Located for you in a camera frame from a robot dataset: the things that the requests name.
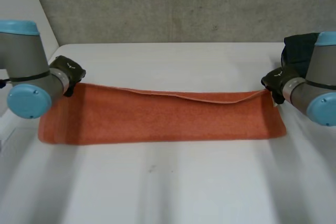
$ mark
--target black cloth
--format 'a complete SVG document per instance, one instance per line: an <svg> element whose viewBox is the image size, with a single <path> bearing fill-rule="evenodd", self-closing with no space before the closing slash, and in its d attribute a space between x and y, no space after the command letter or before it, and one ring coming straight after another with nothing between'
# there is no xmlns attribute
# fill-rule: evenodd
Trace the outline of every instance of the black cloth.
<svg viewBox="0 0 336 224"><path fill-rule="evenodd" d="M282 66L291 66L300 77L305 78L318 36L319 33L311 33L285 38L285 48L281 54Z"/></svg>

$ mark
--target towel fold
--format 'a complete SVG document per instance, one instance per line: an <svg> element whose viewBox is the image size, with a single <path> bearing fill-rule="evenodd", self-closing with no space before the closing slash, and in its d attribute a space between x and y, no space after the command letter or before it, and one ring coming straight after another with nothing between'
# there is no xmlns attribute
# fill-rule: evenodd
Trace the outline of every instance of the towel fold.
<svg viewBox="0 0 336 224"><path fill-rule="evenodd" d="M267 90L145 91L79 83L40 119L50 144L266 139L286 134Z"/></svg>

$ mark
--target blue joint cap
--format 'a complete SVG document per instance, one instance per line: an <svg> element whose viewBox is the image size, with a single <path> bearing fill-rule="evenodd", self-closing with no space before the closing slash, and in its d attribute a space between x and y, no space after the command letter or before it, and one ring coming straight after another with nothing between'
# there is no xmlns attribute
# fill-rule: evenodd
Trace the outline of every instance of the blue joint cap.
<svg viewBox="0 0 336 224"><path fill-rule="evenodd" d="M336 126L336 92L319 95L307 108L307 116L324 126Z"/></svg>
<svg viewBox="0 0 336 224"><path fill-rule="evenodd" d="M50 95L42 88L31 84L14 86L7 97L10 110L21 118L39 118L52 105Z"/></svg>
<svg viewBox="0 0 336 224"><path fill-rule="evenodd" d="M324 31L319 34L315 46L334 46L336 45L336 31Z"/></svg>
<svg viewBox="0 0 336 224"><path fill-rule="evenodd" d="M29 20L0 20L0 33L39 35L36 23Z"/></svg>

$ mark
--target concrete wall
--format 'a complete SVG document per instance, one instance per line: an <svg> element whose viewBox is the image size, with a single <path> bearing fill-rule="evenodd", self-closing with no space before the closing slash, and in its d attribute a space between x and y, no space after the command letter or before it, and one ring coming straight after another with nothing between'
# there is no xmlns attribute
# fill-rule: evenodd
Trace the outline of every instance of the concrete wall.
<svg viewBox="0 0 336 224"><path fill-rule="evenodd" d="M336 30L336 0L40 0L58 42L282 41Z"/></svg>

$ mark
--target tabletop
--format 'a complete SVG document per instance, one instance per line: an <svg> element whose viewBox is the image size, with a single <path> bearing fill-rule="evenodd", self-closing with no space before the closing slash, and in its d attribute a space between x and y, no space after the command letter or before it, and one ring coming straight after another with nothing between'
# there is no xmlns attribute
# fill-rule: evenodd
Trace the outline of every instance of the tabletop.
<svg viewBox="0 0 336 224"><path fill-rule="evenodd" d="M124 88L260 90L282 43L60 47L82 80ZM279 106L271 140L66 146L18 125L0 157L4 223L336 223L335 129Z"/></svg>

